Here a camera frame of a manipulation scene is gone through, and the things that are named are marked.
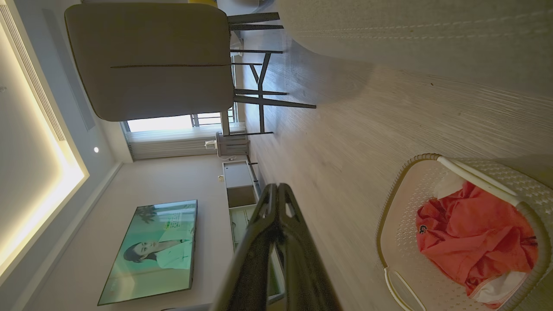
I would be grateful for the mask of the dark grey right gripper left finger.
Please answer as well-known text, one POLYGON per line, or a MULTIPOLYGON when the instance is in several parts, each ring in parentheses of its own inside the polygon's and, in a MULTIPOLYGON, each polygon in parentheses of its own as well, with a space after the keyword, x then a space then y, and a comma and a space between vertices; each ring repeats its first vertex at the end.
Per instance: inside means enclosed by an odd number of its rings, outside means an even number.
POLYGON ((266 311, 268 268, 277 238, 278 186, 261 193, 211 311, 266 311))

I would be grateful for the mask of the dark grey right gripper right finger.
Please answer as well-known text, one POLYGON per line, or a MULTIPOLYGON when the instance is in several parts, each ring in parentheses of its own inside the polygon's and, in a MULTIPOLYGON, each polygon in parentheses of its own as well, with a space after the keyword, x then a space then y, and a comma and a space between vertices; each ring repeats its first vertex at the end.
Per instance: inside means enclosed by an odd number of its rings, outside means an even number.
POLYGON ((343 311, 292 188, 278 185, 286 311, 343 311))

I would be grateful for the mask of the white perforated plastic laundry basket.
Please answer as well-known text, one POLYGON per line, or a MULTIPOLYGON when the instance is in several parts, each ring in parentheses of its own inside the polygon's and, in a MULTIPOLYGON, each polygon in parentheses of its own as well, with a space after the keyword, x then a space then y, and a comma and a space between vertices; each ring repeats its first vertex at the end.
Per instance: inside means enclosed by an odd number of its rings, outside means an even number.
POLYGON ((403 311, 493 311, 464 293, 417 249, 416 211, 448 172, 514 205, 537 234, 539 257, 527 279, 495 311, 546 309, 535 298, 553 271, 553 156, 449 158, 421 154, 396 177, 383 209, 377 249, 387 287, 403 311))

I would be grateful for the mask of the white television cabinet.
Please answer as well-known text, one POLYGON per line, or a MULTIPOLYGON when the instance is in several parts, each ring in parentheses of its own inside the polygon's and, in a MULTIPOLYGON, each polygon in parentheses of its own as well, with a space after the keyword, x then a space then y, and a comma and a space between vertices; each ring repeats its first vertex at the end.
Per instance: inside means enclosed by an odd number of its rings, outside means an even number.
MULTIPOLYGON (((224 162, 222 168, 233 248, 236 251, 257 206, 259 190, 248 161, 224 162)), ((284 274, 277 251, 272 248, 268 266, 268 303, 276 303, 284 297, 284 293, 284 274)))

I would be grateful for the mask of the white floor appliance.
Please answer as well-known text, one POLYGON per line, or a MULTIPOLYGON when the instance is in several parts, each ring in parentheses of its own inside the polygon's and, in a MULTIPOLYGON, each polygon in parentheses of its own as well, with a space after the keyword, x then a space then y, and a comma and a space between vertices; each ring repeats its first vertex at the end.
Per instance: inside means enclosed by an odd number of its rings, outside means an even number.
POLYGON ((250 141, 246 135, 225 136, 217 132, 215 139, 206 140, 205 148, 214 150, 218 157, 248 156, 250 153, 250 141))

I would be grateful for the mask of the pale pleated curtain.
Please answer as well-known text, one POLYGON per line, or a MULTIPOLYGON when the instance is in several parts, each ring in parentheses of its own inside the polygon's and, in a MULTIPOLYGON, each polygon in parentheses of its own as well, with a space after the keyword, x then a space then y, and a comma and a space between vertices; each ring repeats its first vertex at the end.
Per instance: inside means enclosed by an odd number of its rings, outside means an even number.
POLYGON ((220 124, 177 130, 126 132, 126 141, 134 161, 154 158, 203 156, 216 154, 205 143, 222 134, 220 124))

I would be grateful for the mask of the window with railing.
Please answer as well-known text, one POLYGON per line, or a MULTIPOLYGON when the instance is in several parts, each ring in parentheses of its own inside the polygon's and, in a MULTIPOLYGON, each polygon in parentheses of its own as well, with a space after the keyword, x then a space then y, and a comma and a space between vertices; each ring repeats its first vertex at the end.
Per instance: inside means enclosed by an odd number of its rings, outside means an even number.
POLYGON ((221 113, 188 114, 174 117, 159 117, 122 122, 122 126, 127 132, 181 130, 221 124, 221 113))

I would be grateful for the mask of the black metal leg table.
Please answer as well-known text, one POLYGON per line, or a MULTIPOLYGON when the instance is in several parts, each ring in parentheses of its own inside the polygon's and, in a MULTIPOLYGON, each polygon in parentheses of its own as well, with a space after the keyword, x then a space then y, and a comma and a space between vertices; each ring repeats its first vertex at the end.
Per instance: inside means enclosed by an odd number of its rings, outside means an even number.
POLYGON ((275 91, 265 91, 264 90, 264 79, 268 70, 269 62, 271 55, 273 54, 283 54, 284 51, 257 51, 257 50, 245 50, 245 49, 231 49, 231 53, 259 53, 264 54, 263 63, 237 63, 233 62, 232 65, 248 65, 253 73, 255 82, 257 83, 257 90, 246 90, 246 89, 237 89, 235 88, 235 94, 233 100, 235 103, 238 103, 239 99, 245 98, 247 95, 257 96, 256 100, 263 100, 264 95, 287 95, 284 92, 275 92, 275 91))

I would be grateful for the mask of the grey upholstered chair dark legs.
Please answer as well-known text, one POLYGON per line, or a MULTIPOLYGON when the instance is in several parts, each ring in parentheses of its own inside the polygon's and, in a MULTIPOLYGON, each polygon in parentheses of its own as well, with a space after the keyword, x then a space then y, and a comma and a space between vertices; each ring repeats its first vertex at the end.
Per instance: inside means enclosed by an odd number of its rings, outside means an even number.
POLYGON ((105 121, 220 113, 234 102, 311 108, 241 96, 227 15, 213 6, 87 3, 64 17, 83 88, 105 121))

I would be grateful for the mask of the beige grey fabric sofa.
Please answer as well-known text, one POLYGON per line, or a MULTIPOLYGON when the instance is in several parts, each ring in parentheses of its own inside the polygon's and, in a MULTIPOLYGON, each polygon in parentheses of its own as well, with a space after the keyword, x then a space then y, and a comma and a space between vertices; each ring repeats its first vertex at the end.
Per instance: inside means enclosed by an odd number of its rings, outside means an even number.
POLYGON ((553 0, 275 0, 329 57, 553 97, 553 0))

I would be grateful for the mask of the wall mounted flat television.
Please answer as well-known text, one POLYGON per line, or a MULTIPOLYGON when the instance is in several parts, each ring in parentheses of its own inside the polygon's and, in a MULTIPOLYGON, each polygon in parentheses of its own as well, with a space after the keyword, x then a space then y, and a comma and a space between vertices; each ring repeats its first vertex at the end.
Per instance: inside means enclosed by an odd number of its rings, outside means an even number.
POLYGON ((98 305, 191 289, 197 219, 197 200, 137 207, 98 305))

